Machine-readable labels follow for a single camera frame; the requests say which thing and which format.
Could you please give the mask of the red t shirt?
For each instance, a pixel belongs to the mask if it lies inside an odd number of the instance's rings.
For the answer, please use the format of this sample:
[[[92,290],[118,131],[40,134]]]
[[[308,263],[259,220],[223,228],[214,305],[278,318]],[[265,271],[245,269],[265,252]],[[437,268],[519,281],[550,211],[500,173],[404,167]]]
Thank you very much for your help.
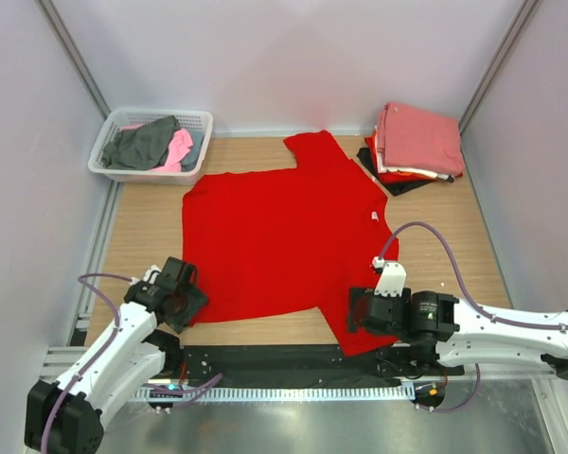
[[[208,304],[197,323],[318,308],[343,352],[391,345],[347,327],[349,292],[372,288],[372,260],[399,256],[386,195],[328,131],[285,140],[293,168],[203,176],[182,201],[183,258]]]

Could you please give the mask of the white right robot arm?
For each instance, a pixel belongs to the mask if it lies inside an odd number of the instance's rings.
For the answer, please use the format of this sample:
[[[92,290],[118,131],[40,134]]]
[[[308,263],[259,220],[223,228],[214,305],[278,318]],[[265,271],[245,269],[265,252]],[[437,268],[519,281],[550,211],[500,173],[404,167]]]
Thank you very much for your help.
[[[512,364],[549,369],[568,381],[568,309],[529,312],[474,305],[434,291],[381,296],[349,292],[348,331],[403,343],[409,366],[427,375],[438,366]]]

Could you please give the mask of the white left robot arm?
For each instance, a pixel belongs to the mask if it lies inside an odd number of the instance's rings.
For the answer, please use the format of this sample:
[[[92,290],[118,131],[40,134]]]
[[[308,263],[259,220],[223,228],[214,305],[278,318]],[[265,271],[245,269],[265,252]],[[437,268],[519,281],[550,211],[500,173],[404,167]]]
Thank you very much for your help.
[[[128,279],[113,320],[86,352],[52,382],[27,395],[24,444],[39,453],[95,453],[105,430],[151,378],[183,365],[180,334],[208,303],[195,265],[170,257]]]

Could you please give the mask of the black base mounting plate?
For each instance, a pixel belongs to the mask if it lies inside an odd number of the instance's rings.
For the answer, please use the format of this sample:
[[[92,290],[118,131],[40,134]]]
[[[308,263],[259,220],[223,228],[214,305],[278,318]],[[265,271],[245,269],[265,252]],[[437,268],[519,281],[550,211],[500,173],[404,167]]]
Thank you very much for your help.
[[[397,387],[403,379],[461,376],[409,346],[346,356],[335,344],[189,345],[169,364],[174,379],[198,386],[220,374],[221,388],[360,389]]]

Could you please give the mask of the folded black t shirt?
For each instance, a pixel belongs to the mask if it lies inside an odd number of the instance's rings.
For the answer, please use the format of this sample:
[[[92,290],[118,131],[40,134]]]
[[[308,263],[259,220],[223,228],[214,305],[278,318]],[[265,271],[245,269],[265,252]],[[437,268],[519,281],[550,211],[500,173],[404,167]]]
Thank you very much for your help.
[[[385,178],[380,177],[375,166],[372,163],[370,150],[368,147],[359,148],[356,157],[359,159],[361,165],[369,172],[369,174],[384,187],[392,196],[396,197],[412,190],[423,187],[427,184],[432,183],[432,180],[394,180],[393,182],[387,182]]]

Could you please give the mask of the folded white t shirt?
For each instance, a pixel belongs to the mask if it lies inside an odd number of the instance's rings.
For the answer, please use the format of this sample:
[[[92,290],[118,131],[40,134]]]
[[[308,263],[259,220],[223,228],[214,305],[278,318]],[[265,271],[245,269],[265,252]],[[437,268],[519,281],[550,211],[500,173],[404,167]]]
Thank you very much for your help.
[[[448,177],[448,176],[452,176],[452,175],[448,175],[448,174],[440,174],[440,173],[436,173],[430,170],[424,170],[424,169],[417,169],[417,168],[413,168],[413,167],[394,167],[393,169],[389,169],[387,170],[382,162],[382,156],[377,152],[377,142],[378,142],[378,135],[377,135],[377,128],[374,128],[371,136],[374,138],[374,150],[376,152],[376,160],[377,160],[377,171],[379,173],[385,173],[385,172],[408,172],[408,173],[419,173],[420,170],[425,171],[426,174],[430,177],[437,177],[439,175],[444,175],[444,177]]]

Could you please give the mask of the grey t shirt in basket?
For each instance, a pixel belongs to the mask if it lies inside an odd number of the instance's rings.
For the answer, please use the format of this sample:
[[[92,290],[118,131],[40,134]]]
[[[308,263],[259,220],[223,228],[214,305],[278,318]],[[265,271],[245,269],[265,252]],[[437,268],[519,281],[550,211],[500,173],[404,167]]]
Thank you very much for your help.
[[[114,170],[146,171],[162,166],[168,158],[169,144],[180,129],[172,115],[137,128],[123,129],[104,147],[101,163]]]

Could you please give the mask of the white plastic laundry basket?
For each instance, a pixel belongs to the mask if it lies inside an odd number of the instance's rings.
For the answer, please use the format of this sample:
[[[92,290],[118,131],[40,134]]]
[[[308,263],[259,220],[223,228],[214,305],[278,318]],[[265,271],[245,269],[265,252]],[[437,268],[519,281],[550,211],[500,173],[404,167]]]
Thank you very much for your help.
[[[115,110],[100,130],[88,168],[120,183],[194,185],[213,123],[206,111]]]

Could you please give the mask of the pink t shirt in basket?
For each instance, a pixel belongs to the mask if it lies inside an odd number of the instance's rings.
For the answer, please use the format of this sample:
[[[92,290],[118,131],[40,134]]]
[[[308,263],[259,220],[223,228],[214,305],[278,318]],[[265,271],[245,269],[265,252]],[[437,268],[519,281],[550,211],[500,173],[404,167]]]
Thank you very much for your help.
[[[135,127],[125,127],[124,129],[132,129],[137,128]],[[164,165],[156,167],[154,171],[161,171],[161,172],[180,172],[181,165],[180,162],[188,153],[190,147],[192,145],[192,139],[190,137],[189,132],[183,131],[182,129],[178,130],[174,137],[172,138],[169,144],[169,154],[167,161]]]

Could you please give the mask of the blue-grey t shirt in basket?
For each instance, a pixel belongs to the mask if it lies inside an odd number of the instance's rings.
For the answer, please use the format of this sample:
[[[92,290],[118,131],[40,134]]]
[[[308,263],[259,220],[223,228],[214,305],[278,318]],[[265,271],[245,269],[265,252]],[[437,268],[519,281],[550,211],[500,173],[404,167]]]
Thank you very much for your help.
[[[186,156],[180,162],[182,172],[188,172],[195,168],[204,140],[204,134],[200,131],[190,131],[189,134],[192,139],[192,145]]]

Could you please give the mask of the folded salmon pink t shirt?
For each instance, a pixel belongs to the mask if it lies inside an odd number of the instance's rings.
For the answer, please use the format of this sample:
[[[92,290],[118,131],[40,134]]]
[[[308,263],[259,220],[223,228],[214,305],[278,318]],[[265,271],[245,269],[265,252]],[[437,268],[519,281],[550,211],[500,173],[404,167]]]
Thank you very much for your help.
[[[465,171],[458,120],[399,102],[388,102],[380,111],[376,152],[387,169],[451,176]]]

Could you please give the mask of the aluminium frame rail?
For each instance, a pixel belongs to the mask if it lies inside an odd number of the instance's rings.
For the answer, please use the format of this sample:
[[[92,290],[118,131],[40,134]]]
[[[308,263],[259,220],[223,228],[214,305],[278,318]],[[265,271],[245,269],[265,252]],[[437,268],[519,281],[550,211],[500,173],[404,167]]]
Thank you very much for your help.
[[[66,346],[49,347],[44,357],[44,363],[39,378],[50,381],[67,371],[86,352],[85,347]],[[555,379],[555,372],[551,369],[537,367],[524,367],[514,364],[484,364],[480,365],[481,377],[485,380],[551,380]]]

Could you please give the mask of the left corner aluminium post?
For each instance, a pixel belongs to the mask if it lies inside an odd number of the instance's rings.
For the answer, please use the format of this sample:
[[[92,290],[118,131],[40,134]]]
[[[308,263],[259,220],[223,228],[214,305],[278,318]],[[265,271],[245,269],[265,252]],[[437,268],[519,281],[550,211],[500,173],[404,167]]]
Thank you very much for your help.
[[[56,8],[55,3],[51,0],[37,0],[36,5],[44,16],[52,33],[55,35],[65,57],[69,60],[80,78],[87,95],[90,97],[101,117],[106,119],[111,109],[86,64],[84,57],[80,53],[67,25]]]

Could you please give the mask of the corner aluminium post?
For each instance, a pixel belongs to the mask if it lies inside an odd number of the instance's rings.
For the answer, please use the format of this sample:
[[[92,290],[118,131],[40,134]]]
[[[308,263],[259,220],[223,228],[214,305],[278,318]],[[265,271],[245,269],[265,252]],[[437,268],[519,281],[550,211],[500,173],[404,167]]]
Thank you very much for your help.
[[[67,25],[56,8],[55,3],[51,0],[37,0],[36,5],[44,16],[52,33],[55,35],[65,57],[69,60],[80,78],[87,95],[90,97],[101,117],[106,119],[111,109],[86,64],[84,57],[80,53]]]
[[[459,130],[461,135],[465,133],[465,130],[477,114],[488,92],[502,73],[507,61],[528,29],[541,4],[541,0],[523,0],[520,4],[485,73],[481,77],[467,108],[460,117]]]

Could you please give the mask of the right corner aluminium post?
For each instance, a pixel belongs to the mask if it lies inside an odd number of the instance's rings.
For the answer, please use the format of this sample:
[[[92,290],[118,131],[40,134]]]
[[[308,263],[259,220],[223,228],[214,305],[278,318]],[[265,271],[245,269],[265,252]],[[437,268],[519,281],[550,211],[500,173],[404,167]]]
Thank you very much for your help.
[[[520,4],[485,73],[481,77],[467,108],[460,117],[459,130],[461,135],[465,133],[465,130],[477,114],[488,92],[502,73],[507,61],[528,29],[541,4],[541,0],[523,0]]]

